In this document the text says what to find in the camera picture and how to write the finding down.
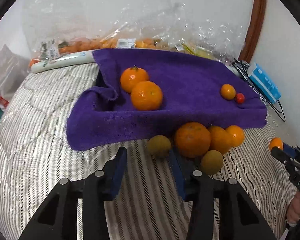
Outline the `right hand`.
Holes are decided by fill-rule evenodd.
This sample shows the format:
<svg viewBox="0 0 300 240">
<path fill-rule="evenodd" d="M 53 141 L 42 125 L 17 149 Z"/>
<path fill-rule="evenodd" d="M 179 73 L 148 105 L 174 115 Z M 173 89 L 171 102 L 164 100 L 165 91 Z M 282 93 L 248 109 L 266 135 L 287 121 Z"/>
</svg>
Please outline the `right hand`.
<svg viewBox="0 0 300 240">
<path fill-rule="evenodd" d="M 300 191 L 297 191 L 290 202 L 286 213 L 287 222 L 296 224 L 300 219 Z"/>
</svg>

